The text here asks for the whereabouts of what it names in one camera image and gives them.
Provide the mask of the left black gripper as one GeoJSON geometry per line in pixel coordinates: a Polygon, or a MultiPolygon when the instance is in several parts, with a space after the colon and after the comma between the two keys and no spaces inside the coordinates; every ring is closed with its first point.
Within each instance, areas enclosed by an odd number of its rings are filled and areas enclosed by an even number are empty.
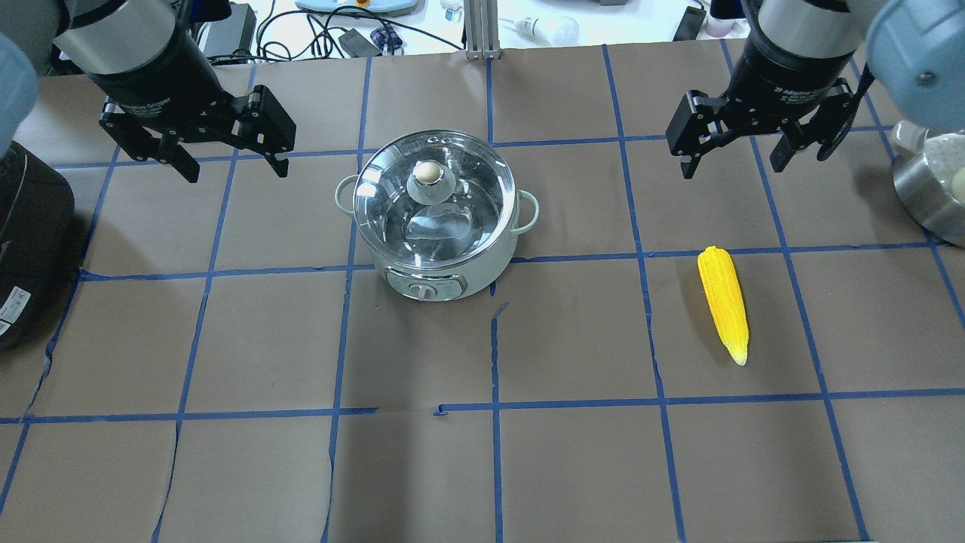
{"type": "Polygon", "coordinates": [[[232,96],[186,29],[173,31],[144,66],[89,76],[114,100],[104,103],[100,127],[134,161],[154,159],[196,183],[200,165],[180,144],[183,138],[255,152],[279,178],[289,174],[293,118],[268,86],[256,84],[247,95],[232,96]]]}

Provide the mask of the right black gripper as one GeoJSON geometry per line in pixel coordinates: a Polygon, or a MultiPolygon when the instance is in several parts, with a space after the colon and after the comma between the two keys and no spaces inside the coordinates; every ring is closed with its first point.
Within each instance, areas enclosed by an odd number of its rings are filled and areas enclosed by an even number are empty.
{"type": "Polygon", "coordinates": [[[784,51],[762,34],[745,41],[728,88],[719,97],[687,90],[666,127],[666,144],[680,161],[683,179],[693,179],[704,155],[743,137],[776,133],[781,139],[770,154],[775,172],[783,172],[796,152],[819,145],[826,161],[841,144],[857,116],[857,102],[842,69],[853,53],[811,58],[784,51]],[[800,120],[810,116],[807,123],[800,120]]]}

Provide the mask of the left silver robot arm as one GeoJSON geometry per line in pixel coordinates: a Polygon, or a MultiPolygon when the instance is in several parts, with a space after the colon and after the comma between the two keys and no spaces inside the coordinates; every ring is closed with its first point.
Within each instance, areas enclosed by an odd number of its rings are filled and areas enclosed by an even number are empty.
{"type": "Polygon", "coordinates": [[[194,26],[226,20],[228,1],[4,1],[2,148],[32,111],[38,80],[63,53],[106,95],[100,127],[134,161],[199,179],[187,145],[220,142],[287,176],[296,123],[261,84],[231,95],[194,26]]]}

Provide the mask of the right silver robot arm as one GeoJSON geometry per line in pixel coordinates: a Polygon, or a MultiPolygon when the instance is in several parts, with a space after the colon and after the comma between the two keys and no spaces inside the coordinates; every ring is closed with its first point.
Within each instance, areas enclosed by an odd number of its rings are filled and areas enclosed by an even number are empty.
{"type": "Polygon", "coordinates": [[[707,154],[744,137],[779,134],[782,172],[818,145],[826,161],[880,82],[908,121],[939,133],[963,128],[961,1],[742,1],[750,33],[727,89],[689,90],[666,141],[692,179],[707,154]]]}

